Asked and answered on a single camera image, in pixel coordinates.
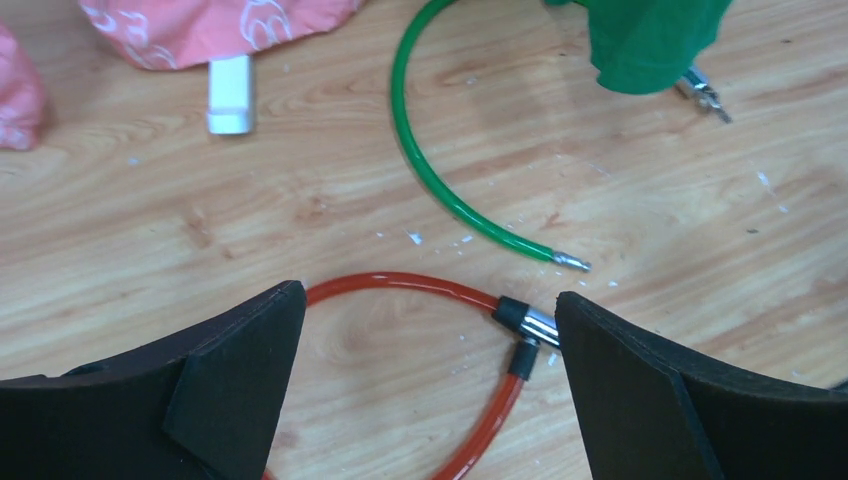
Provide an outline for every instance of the cable lock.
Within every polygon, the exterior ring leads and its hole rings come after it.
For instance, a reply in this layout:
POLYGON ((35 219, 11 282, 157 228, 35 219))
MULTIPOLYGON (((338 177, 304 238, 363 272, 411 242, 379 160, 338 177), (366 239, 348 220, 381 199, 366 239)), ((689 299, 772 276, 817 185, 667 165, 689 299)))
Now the cable lock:
POLYGON ((412 133, 412 127, 409 123, 409 116, 406 112, 406 98, 404 90, 406 86, 406 67, 409 64, 409 57, 412 49, 415 47, 415 42, 421 36, 421 32, 430 24, 433 18, 436 17, 442 10, 453 4, 456 0, 431 0, 422 8, 412 23, 407 27, 401 38, 395 55, 394 64, 392 65, 391 77, 391 104, 392 113, 395 121, 395 129, 397 130, 398 139, 403 148, 409 163, 413 170, 418 175, 422 183, 430 190, 430 193, 438 199, 442 205, 451 211, 457 218, 468 224, 471 228, 477 230, 482 235, 500 243, 501 245, 512 249, 522 255, 526 255, 543 262, 552 262, 557 265, 563 265, 576 270, 589 272, 592 265, 588 262, 569 255, 565 252, 555 251, 551 247, 538 244, 531 240, 525 239, 516 235, 487 219, 483 215, 477 213, 468 204, 462 201, 445 182, 439 178, 438 174, 433 170, 427 162, 427 157, 418 146, 415 136, 412 133))
MULTIPOLYGON (((451 298, 489 313, 495 321, 508 330, 522 335, 513 351, 506 378, 480 423, 465 444, 454 453, 453 458, 433 476, 433 480, 459 480, 467 475, 482 458, 509 416, 524 382, 530 378, 540 343, 552 344, 551 340, 534 335, 533 330, 528 328, 528 324, 531 323, 528 320, 530 312, 536 310, 526 303, 509 297, 497 299, 465 285, 414 273, 371 272, 338 277, 308 289, 306 291, 307 307, 345 293, 375 288, 416 290, 451 298)), ((553 338, 558 345, 559 337, 556 334, 555 324, 553 338)), ((267 469, 262 478, 275 480, 267 469)))

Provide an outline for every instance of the black foam piece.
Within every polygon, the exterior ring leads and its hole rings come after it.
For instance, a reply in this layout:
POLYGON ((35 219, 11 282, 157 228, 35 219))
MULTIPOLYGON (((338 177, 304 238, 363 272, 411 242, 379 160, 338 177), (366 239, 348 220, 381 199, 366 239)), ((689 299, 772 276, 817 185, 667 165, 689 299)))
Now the black foam piece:
POLYGON ((259 480, 305 309, 284 282, 61 377, 0 381, 2 478, 259 480))
POLYGON ((556 321, 595 480, 845 478, 848 394, 734 367, 574 292, 556 321))

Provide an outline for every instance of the white debris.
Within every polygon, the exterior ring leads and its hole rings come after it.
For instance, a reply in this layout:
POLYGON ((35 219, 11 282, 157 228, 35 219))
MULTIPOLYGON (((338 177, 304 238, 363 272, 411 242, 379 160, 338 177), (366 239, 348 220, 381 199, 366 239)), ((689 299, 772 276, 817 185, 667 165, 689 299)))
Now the white debris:
POLYGON ((407 234, 407 235, 409 235, 409 239, 410 239, 410 240, 412 240, 412 241, 413 241, 416 245, 421 245, 421 243, 424 241, 424 240, 421 238, 421 234, 420 234, 420 233, 418 233, 418 232, 410 232, 409 230, 404 230, 404 231, 406 232, 406 234, 407 234))

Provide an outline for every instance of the black rubber sleeve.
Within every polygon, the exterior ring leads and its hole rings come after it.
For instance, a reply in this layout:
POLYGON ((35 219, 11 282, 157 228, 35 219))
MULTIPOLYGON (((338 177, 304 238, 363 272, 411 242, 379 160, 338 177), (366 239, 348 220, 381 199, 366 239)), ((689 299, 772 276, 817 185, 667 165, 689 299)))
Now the black rubber sleeve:
POLYGON ((524 380, 530 380, 536 356, 539 354, 539 342, 532 338, 522 338, 515 344, 512 361, 509 362, 509 373, 524 380))
POLYGON ((492 313, 492 318, 509 330, 519 333, 521 322, 530 310, 530 305, 514 298, 502 296, 498 299, 498 308, 492 313))

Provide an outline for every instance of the white paint chip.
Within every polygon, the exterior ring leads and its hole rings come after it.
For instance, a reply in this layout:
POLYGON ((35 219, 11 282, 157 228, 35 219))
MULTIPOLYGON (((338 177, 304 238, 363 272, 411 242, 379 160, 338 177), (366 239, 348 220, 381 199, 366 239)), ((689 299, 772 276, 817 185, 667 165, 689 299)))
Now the white paint chip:
POLYGON ((409 239, 412 240, 416 245, 421 245, 424 242, 424 239, 421 238, 421 234, 418 232, 410 232, 409 230, 404 230, 407 235, 409 235, 409 239))
POLYGON ((762 183, 763 186, 766 186, 766 187, 770 186, 770 183, 768 181, 768 177, 766 176, 765 173, 757 172, 757 177, 760 179, 760 183, 762 183))

